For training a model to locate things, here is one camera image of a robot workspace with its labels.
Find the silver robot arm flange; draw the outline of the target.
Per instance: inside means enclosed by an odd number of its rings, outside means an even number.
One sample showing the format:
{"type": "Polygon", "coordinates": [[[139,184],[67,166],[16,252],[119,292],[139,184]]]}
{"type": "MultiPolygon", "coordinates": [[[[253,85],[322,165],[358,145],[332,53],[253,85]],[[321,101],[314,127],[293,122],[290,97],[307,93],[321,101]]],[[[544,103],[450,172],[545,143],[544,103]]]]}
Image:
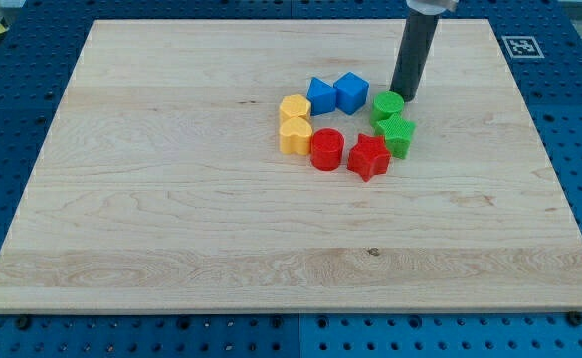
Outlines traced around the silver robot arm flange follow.
{"type": "Polygon", "coordinates": [[[440,15],[445,11],[455,12],[460,0],[406,0],[407,6],[428,16],[440,15]]]}

